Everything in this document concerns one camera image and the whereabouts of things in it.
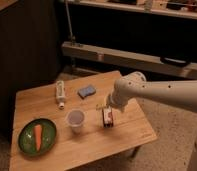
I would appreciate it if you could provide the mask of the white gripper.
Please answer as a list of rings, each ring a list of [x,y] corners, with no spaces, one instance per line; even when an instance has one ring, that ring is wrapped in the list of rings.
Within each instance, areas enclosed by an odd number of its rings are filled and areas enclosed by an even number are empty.
[[[115,108],[117,110],[120,110],[121,112],[124,111],[124,102],[118,96],[109,94],[106,99],[106,105]]]

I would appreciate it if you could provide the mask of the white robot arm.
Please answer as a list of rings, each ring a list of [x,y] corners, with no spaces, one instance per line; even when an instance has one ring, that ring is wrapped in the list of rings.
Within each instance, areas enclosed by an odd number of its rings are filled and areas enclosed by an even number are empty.
[[[197,80],[147,81],[143,73],[133,72],[114,82],[114,89],[107,97],[107,104],[122,110],[134,97],[197,113]],[[197,138],[187,171],[197,171]]]

